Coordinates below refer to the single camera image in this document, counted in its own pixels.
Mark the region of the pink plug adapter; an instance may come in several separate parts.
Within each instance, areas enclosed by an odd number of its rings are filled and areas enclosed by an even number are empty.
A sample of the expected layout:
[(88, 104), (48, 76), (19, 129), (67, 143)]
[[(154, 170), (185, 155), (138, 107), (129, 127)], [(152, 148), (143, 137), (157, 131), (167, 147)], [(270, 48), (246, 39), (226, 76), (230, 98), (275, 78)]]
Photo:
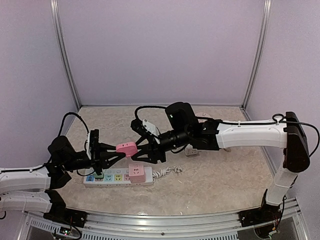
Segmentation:
[(133, 141), (118, 144), (116, 152), (123, 153), (127, 158), (131, 158), (138, 152), (137, 144)]

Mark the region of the pink cube socket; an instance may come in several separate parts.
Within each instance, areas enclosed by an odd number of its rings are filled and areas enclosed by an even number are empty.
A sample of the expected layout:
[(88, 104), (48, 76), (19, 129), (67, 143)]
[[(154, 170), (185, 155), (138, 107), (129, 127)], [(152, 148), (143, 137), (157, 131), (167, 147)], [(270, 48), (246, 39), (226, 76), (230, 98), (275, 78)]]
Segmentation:
[(131, 163), (128, 165), (128, 176), (132, 184), (140, 184), (146, 181), (145, 167), (142, 163)]

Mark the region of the green plug adapter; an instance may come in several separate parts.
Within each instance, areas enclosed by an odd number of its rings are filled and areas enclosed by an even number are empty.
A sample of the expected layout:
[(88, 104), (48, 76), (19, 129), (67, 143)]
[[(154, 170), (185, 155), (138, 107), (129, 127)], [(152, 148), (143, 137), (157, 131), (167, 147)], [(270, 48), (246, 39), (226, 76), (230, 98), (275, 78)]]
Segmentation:
[(102, 172), (102, 173), (100, 173), (100, 174), (98, 174), (98, 173), (94, 173), (93, 174), (93, 177), (95, 178), (95, 179), (98, 179), (98, 180), (101, 180), (101, 179), (103, 179), (104, 178), (104, 173)]

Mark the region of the white multicolour power strip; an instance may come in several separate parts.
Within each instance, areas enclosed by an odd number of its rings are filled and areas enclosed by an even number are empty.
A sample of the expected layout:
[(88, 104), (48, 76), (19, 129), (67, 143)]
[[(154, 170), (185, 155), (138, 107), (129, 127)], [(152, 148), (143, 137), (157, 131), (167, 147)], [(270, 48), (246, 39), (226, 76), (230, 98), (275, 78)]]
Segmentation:
[(110, 168), (103, 170), (103, 177), (90, 174), (83, 178), (83, 184), (88, 188), (107, 188), (107, 187), (135, 187), (151, 186), (154, 184), (153, 170), (150, 166), (144, 168), (145, 182), (132, 183), (129, 178), (128, 168)]

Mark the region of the white cube socket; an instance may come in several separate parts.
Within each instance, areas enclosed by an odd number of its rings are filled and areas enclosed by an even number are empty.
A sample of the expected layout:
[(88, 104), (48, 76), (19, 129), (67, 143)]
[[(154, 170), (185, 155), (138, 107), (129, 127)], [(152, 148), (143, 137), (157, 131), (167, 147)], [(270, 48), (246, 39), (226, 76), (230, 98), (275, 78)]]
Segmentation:
[(199, 153), (198, 149), (193, 148), (192, 145), (188, 144), (185, 148), (184, 148), (184, 154), (187, 157), (193, 157), (193, 156), (197, 156)]

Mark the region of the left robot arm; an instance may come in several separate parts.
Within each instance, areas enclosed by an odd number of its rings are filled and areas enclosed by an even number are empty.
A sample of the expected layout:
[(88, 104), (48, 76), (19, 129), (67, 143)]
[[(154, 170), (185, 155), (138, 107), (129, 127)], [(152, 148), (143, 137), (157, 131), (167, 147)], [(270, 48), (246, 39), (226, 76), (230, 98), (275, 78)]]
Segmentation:
[(58, 189), (70, 180), (70, 173), (82, 169), (93, 169), (101, 174), (119, 160), (126, 157), (115, 146), (100, 143), (97, 139), (89, 142), (87, 150), (75, 151), (64, 135), (56, 137), (48, 147), (48, 162), (29, 168), (1, 168), (0, 210), (40, 212), (48, 219), (66, 222), (73, 213)]

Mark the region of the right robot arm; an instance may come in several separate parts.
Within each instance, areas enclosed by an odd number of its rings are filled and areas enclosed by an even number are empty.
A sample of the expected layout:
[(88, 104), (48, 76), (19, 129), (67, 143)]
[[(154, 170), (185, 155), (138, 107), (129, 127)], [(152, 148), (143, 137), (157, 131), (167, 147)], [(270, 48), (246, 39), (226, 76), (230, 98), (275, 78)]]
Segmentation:
[(218, 151), (232, 147), (275, 147), (283, 149), (284, 160), (266, 190), (263, 205), (256, 210), (256, 218), (266, 222), (280, 205), (299, 173), (310, 166), (308, 140), (294, 112), (275, 114), (270, 120), (223, 121), (204, 118), (199, 122), (192, 106), (187, 102), (175, 102), (164, 107), (172, 129), (156, 133), (157, 127), (136, 117), (131, 129), (140, 135), (136, 142), (134, 161), (157, 164), (166, 161), (166, 153), (191, 145), (197, 150)]

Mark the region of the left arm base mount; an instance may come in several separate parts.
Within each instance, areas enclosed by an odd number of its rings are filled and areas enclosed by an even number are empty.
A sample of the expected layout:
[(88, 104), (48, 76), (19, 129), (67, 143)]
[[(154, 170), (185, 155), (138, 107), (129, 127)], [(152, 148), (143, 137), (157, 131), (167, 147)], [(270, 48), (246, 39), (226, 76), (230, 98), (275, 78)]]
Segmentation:
[(44, 213), (43, 217), (47, 220), (70, 225), (71, 227), (80, 227), (83, 228), (86, 220), (87, 220), (88, 213), (85, 211), (75, 210), (66, 208), (61, 213), (56, 212), (48, 212)]

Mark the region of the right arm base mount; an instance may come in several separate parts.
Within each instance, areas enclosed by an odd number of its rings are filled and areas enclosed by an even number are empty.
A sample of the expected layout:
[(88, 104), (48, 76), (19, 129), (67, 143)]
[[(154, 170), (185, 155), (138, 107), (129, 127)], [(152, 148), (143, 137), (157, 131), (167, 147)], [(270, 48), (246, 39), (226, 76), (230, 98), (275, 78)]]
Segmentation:
[(243, 210), (238, 213), (239, 220), (243, 228), (271, 222), (276, 219), (279, 220), (281, 215), (282, 213), (278, 210), (260, 210), (259, 208)]

